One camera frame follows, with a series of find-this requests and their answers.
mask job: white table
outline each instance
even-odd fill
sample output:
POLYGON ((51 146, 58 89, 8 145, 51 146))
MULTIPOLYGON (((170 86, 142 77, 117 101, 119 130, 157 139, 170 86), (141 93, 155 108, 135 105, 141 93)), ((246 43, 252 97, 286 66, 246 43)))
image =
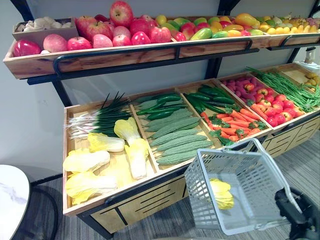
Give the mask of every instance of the white table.
POLYGON ((19 168, 0 165, 0 240, 11 239, 20 225, 29 201, 30 185, 19 168))

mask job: apple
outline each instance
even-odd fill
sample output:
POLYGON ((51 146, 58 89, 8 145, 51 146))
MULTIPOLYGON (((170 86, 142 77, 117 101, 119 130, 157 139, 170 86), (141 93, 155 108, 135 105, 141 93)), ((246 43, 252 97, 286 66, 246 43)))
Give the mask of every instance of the apple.
POLYGON ((132 45, 130 38, 128 38, 126 35, 123 35, 123 34, 115 36, 112 40, 112 44, 114 47, 132 45))
POLYGON ((280 114, 280 113, 282 113, 284 111, 284 108, 282 107, 282 105, 280 105, 278 103, 277 104, 273 104, 272 107, 274 108, 276 114, 280 114))
POLYGON ((263 88, 260 88, 260 89, 258 89, 258 91, 256 91, 258 94, 263 94, 263 95, 265 95, 265 96, 267 96, 268 95, 268 90, 267 89, 265 89, 264 87, 263 88))
POLYGON ((98 14, 94 17, 95 20, 97 20, 98 22, 107 22, 109 21, 107 17, 101 15, 101 14, 98 14))
POLYGON ((34 54, 40 54, 41 48, 33 41, 18 40, 13 46, 13 56, 21 57, 34 54))
POLYGON ((131 38, 132 45, 150 44, 151 41, 143 31, 137 31, 131 38))
POLYGON ((283 108, 284 109, 286 109, 286 108, 293 109, 294 107, 295 107, 295 104, 293 101, 290 101, 290 100, 283 101, 283 108))
POLYGON ((50 53, 63 52, 68 50, 68 42, 58 34, 50 34, 43 40, 43 49, 50 53))
POLYGON ((137 20, 133 20, 130 24, 130 33, 134 35, 137 32, 144 32, 149 36, 150 34, 150 25, 149 23, 142 19, 139 18, 137 20))
POLYGON ((290 113, 288 113, 288 112, 286 112, 286 111, 283 111, 283 112, 280 113, 280 114, 284 116, 285 122, 288 122, 288 121, 292 120, 292 116, 291 116, 290 113))
POLYGON ((153 44, 169 43, 171 41, 171 33, 165 26, 162 28, 154 27, 150 31, 150 40, 153 44))
POLYGON ((124 1, 115 1, 111 5, 109 13, 116 26, 129 27, 134 19, 130 5, 124 1))
POLYGON ((278 126, 278 120, 277 120, 276 117, 273 117, 273 116, 272 117, 268 117, 266 121, 267 121, 268 124, 271 125, 271 127, 278 126))
POLYGON ((293 108, 293 110, 295 111, 295 117, 300 117, 302 116, 304 113, 304 111, 302 110, 302 108, 296 106, 295 108, 293 108))
POLYGON ((274 116, 274 118, 278 121, 278 125, 283 124, 283 123, 286 122, 285 116, 282 115, 281 113, 276 114, 276 115, 274 116))
POLYGON ((72 37, 67 43, 68 51, 81 50, 81 49, 92 49, 91 43, 82 36, 72 37))
POLYGON ((131 33, 128 28, 125 26, 116 26, 113 30, 113 36, 118 36, 118 35, 125 35, 129 39, 131 39, 131 33))
POLYGON ((92 45, 94 49, 113 47, 112 41, 109 37, 103 34, 96 34, 92 38, 92 45))
POLYGON ((112 31, 110 30, 110 28, 105 25, 103 22, 95 22, 95 23, 91 23, 87 28, 86 28, 86 35, 87 35, 87 39, 89 41, 93 41, 93 37, 94 35, 97 34, 102 34, 107 36, 108 38, 112 39, 113 38, 113 34, 112 31))
POLYGON ((292 116, 292 118, 294 119, 296 117, 296 111, 293 108, 285 108, 283 109, 284 112, 290 113, 290 115, 292 116))
POLYGON ((92 16, 81 16, 75 19, 75 26, 81 37, 87 37, 87 27, 96 23, 97 20, 92 16))
POLYGON ((262 93, 257 93, 256 95, 254 95, 254 98, 255 103, 258 104, 261 100, 265 99, 265 95, 263 95, 262 93))
POLYGON ((275 96, 274 99, 283 102, 284 100, 287 100, 287 97, 285 95, 283 95, 283 94, 278 94, 277 96, 275 96))
POLYGON ((268 106, 264 112, 265 115, 268 117, 273 117, 276 115, 276 110, 272 106, 268 106))

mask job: shopping basket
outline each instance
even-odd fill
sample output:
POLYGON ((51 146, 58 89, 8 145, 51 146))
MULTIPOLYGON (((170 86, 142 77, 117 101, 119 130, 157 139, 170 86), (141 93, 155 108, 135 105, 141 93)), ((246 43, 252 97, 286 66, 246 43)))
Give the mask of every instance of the shopping basket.
POLYGON ((276 192, 283 189, 301 212, 283 174, 256 138, 219 150, 198 149, 184 176, 196 228, 220 228, 226 235, 233 235, 288 224, 275 201, 276 192), (211 178, 231 185, 231 209, 218 208, 211 178))

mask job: gray carpet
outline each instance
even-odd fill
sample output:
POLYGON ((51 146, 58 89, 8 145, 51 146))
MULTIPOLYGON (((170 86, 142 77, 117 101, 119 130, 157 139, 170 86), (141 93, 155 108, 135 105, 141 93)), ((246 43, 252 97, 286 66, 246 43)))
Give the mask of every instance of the gray carpet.
MULTIPOLYGON (((308 141, 278 156, 276 159, 280 170, 288 183, 307 194, 320 206, 320 131, 308 141)), ((61 178, 37 186, 49 192, 56 200, 59 210, 62 209, 61 178)), ((27 212, 25 229, 33 232, 46 232, 52 229, 53 211, 47 198, 34 194, 27 212)), ((219 230, 196 229, 189 199, 185 198, 133 225, 130 225, 113 236, 113 240, 151 240, 165 237, 208 237, 226 240, 285 240, 289 236, 290 226, 280 226, 265 231, 252 231, 226 236, 219 230)), ((98 233, 77 217, 63 216, 59 212, 59 226, 56 240, 103 240, 98 233)))

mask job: white wall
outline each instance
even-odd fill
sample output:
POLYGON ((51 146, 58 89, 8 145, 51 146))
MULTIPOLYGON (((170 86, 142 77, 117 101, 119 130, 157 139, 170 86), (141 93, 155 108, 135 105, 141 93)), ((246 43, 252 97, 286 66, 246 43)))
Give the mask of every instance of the white wall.
MULTIPOLYGON (((108 15, 113 0, 29 0, 33 15, 37 17, 108 15)), ((219 0, 128 0, 136 16, 213 16, 219 0)), ((11 2, 1 1, 1 46, 4 56, 13 38, 12 25, 22 18, 11 2)), ((277 14, 306 17, 313 0, 242 0, 231 12, 236 15, 249 12, 257 16, 277 14)), ((225 57, 219 76, 243 71, 244 67, 256 68, 287 62, 291 50, 268 51, 225 57)), ((136 71, 112 73, 86 78, 64 80, 63 84, 73 104, 83 104, 104 99, 107 93, 116 91, 127 94, 146 92, 205 77, 207 61, 191 62, 136 71)), ((62 171, 63 105, 51 83, 27 85, 16 80, 4 64, 1 71, 0 164, 21 168, 31 180, 62 171)))

